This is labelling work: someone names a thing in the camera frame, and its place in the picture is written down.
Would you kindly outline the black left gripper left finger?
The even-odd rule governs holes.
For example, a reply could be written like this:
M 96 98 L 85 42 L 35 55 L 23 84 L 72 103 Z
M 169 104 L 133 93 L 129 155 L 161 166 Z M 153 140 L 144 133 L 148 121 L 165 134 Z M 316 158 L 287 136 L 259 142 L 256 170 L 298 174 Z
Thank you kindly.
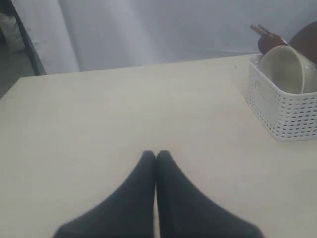
M 56 238 L 154 237 L 156 157 L 144 151 L 134 170 L 106 200 L 63 224 Z

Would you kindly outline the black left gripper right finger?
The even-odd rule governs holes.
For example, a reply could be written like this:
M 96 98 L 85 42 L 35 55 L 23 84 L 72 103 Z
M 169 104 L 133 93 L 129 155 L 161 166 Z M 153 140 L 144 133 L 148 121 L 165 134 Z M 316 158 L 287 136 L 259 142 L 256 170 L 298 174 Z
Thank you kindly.
M 223 209 L 200 192 L 171 153 L 156 159 L 159 231 L 162 238 L 261 238 L 261 230 Z

